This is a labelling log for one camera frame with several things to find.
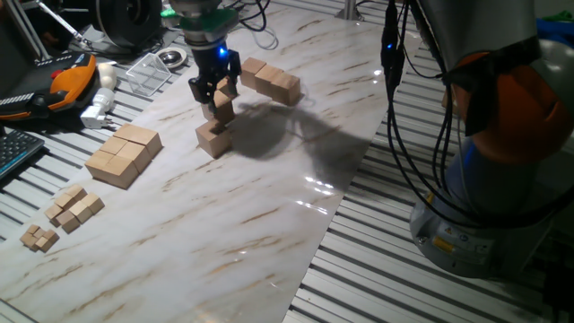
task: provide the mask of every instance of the white plug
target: white plug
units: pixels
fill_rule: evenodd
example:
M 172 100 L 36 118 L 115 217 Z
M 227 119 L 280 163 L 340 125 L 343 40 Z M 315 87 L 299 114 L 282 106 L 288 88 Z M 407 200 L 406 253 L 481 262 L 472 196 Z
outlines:
M 106 112 L 111 108 L 114 97 L 115 94 L 112 90 L 99 89 L 91 101 L 93 105 L 86 108 L 80 116 L 83 125 L 89 129 L 100 129 L 109 126 L 111 120 L 106 118 Z

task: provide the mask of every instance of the wooden cube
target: wooden cube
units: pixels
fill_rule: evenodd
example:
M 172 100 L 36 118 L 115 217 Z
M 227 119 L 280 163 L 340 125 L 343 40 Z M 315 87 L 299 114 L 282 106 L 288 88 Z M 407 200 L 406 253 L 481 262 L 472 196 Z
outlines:
M 112 136 L 100 147 L 100 150 L 106 153 L 117 154 L 126 144 L 126 139 Z
M 114 134 L 114 137 L 144 145 L 152 158 L 160 152 L 161 148 L 163 148 L 161 145 L 160 134 L 158 134 L 157 131 L 134 126 L 128 123 L 118 129 Z
M 54 231 L 48 230 L 48 232 L 44 233 L 44 235 L 38 239 L 35 246 L 42 250 L 42 252 L 48 252 L 59 239 L 60 237 Z
M 36 233 L 36 231 L 37 231 L 38 229 L 39 229 L 39 226 L 38 226 L 38 225 L 32 224 L 32 225 L 28 228 L 28 230 L 26 231 L 26 233 L 34 234 L 34 233 Z
M 52 223 L 55 227 L 59 227 L 60 223 L 56 220 L 56 217 L 59 216 L 62 212 L 64 212 L 63 208 L 58 205 L 52 205 L 46 211 L 44 211 L 44 214 L 48 217 L 50 223 Z
M 66 193 L 62 194 L 59 198 L 56 199 L 56 201 L 54 201 L 56 205 L 60 206 L 64 210 L 67 210 L 70 207 L 72 207 L 72 205 L 74 205 L 75 202 L 76 201 L 74 200 L 74 198 L 67 195 Z
M 204 117 L 207 120 L 216 119 L 226 125 L 235 118 L 233 102 L 230 97 L 225 95 L 223 92 L 216 91 L 213 96 L 213 102 L 215 103 L 215 108 L 217 108 L 217 113 L 215 113 L 215 115 L 209 110 L 207 104 L 202 104 L 201 106 Z
M 117 156 L 133 161 L 140 174 L 152 161 L 152 156 L 147 149 L 145 149 L 145 146 L 131 142 L 124 145 L 124 147 L 117 153 Z
M 232 84 L 229 76 L 224 77 L 221 81 L 217 83 L 217 91 L 221 91 L 223 94 L 225 94 L 227 97 L 233 100 L 235 99 L 237 94 L 231 92 L 231 86 Z
M 73 184 L 65 193 L 73 197 L 76 202 L 80 201 L 84 196 L 88 195 L 85 189 L 83 189 L 83 187 L 79 186 L 78 184 Z
M 215 119 L 196 129 L 196 134 L 199 146 L 213 158 L 218 158 L 231 148 L 229 129 Z
M 287 106 L 297 104 L 301 96 L 299 77 L 282 73 L 271 82 L 271 98 Z
M 96 151 L 85 165 L 95 179 L 103 180 L 106 177 L 106 173 L 103 170 L 112 158 L 114 158 L 114 155 L 111 153 Z
M 24 235 L 22 235 L 20 237 L 20 241 L 24 244 L 24 246 L 30 248 L 30 250 L 32 251 L 37 251 L 38 247 L 36 247 L 36 242 L 39 239 L 34 237 L 31 233 L 24 233 Z
M 46 231 L 44 231 L 43 229 L 37 229 L 36 232 L 34 232 L 34 234 L 32 234 L 34 236 L 34 238 L 38 238 L 40 239 L 44 233 L 46 233 Z
M 68 234 L 80 226 L 80 221 L 70 211 L 65 211 L 60 214 L 57 220 L 62 224 L 62 229 Z
M 90 193 L 86 197 L 84 197 L 82 199 L 82 203 L 87 205 L 93 214 L 96 214 L 105 206 L 104 203 L 101 201 L 101 199 L 93 193 Z
M 254 59 L 252 57 L 248 58 L 241 66 L 241 83 L 248 88 L 255 90 L 255 75 L 259 73 L 265 65 L 267 65 L 267 63 L 264 61 Z
M 70 207 L 70 212 L 80 221 L 80 223 L 85 223 L 88 221 L 93 213 L 86 204 L 82 201 L 76 202 L 74 206 Z
M 127 189 L 139 176 L 133 161 L 114 156 L 103 169 L 105 176 L 100 179 L 118 188 Z
M 277 67 L 271 65 L 263 66 L 261 71 L 255 75 L 255 89 L 257 93 L 271 97 L 273 95 L 271 83 L 282 73 L 283 70 Z

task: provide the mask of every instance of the stack of wooden blocks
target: stack of wooden blocks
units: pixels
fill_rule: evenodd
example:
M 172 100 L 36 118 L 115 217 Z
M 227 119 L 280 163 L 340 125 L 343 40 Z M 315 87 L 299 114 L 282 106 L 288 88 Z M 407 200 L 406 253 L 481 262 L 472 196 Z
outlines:
M 66 233 L 76 230 L 104 207 L 101 199 L 87 194 L 79 185 L 71 186 L 44 212 L 55 227 L 62 226 Z
M 38 225 L 33 224 L 22 235 L 20 241 L 34 252 L 39 249 L 47 252 L 59 239 L 60 237 L 53 230 L 44 231 Z
M 157 132 L 126 123 L 85 165 L 95 179 L 127 189 L 161 148 Z
M 299 77 L 252 57 L 243 63 L 241 69 L 243 85 L 287 106 L 293 106 L 299 101 Z M 213 158 L 218 158 L 231 148 L 231 134 L 226 125 L 235 118 L 233 99 L 235 96 L 230 92 L 229 79 L 225 78 L 217 84 L 213 96 L 216 113 L 209 111 L 206 104 L 202 105 L 204 117 L 208 121 L 196 129 L 197 141 Z
M 199 146 L 213 158 L 218 158 L 231 148 L 230 130 L 225 126 L 235 118 L 233 99 L 230 91 L 229 78 L 224 78 L 217 84 L 213 95 L 216 112 L 213 114 L 207 104 L 202 105 L 202 111 L 207 122 L 196 129 Z

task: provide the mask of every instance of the black electronic device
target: black electronic device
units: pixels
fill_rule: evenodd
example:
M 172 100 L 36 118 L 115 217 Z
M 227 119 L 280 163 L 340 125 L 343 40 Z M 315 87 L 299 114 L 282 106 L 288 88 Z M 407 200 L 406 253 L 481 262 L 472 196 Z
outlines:
M 43 140 L 22 131 L 13 130 L 7 135 L 2 135 L 2 132 L 0 132 L 0 179 L 44 146 Z
M 0 12 L 0 119 L 47 118 L 85 106 L 98 88 L 95 57 L 68 53 L 34 62 L 17 30 L 12 16 Z
M 118 47 L 139 48 L 161 27 L 161 0 L 94 0 L 90 16 Z

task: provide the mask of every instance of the black cable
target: black cable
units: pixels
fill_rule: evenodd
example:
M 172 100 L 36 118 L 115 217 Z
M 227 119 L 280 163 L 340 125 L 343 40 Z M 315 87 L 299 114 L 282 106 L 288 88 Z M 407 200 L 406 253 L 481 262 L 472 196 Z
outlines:
M 267 0 L 267 2 L 265 3 L 265 6 L 261 5 L 261 0 L 256 0 L 257 2 L 257 6 L 259 7 L 259 13 L 256 13 L 250 17 L 247 18 L 243 18 L 241 20 L 239 20 L 239 22 L 248 30 L 250 31 L 254 31 L 254 32 L 261 32 L 261 31 L 265 31 L 265 29 L 267 28 L 267 17 L 265 15 L 265 10 L 267 9 L 267 6 L 269 6 L 269 3 L 271 2 L 271 0 Z M 259 28 L 254 28 L 252 26 L 249 26 L 246 22 L 252 19 L 257 18 L 259 15 L 261 15 L 261 17 L 263 18 L 263 24 L 261 25 L 261 27 Z
M 241 19 L 240 20 L 241 22 L 246 22 L 246 21 L 255 19 L 260 15 L 262 15 L 263 19 L 265 20 L 265 10 L 267 10 L 267 7 L 269 6 L 269 3 L 271 3 L 271 0 L 267 0 L 267 2 L 265 2 L 265 5 L 263 7 L 261 6 L 261 0 L 256 0 L 256 3 L 257 3 L 257 6 L 259 7 L 259 12 L 252 15 L 252 16 L 249 16 L 247 18 Z
M 447 176 L 445 175 L 446 172 L 446 163 L 447 163 L 447 154 L 448 154 L 448 144 L 450 143 L 450 130 L 452 129 L 452 88 L 450 86 L 447 87 L 447 95 L 450 95 L 447 104 L 447 113 L 445 115 L 445 119 L 447 120 L 447 133 L 445 134 L 445 143 L 442 149 L 442 156 L 440 158 L 440 180 L 442 183 L 442 189 L 445 190 L 447 194 L 450 195 L 448 192 L 447 186 Z
M 426 78 L 426 79 L 439 79 L 442 77 L 442 73 L 440 74 L 436 74 L 434 76 L 428 76 L 428 75 L 424 75 L 421 74 L 413 65 L 413 62 L 411 62 L 411 58 L 409 57 L 409 55 L 406 53 L 406 48 L 404 49 L 404 55 L 406 56 L 406 60 L 409 62 L 409 65 L 411 66 L 411 68 L 414 70 L 414 72 L 419 75 L 420 77 Z

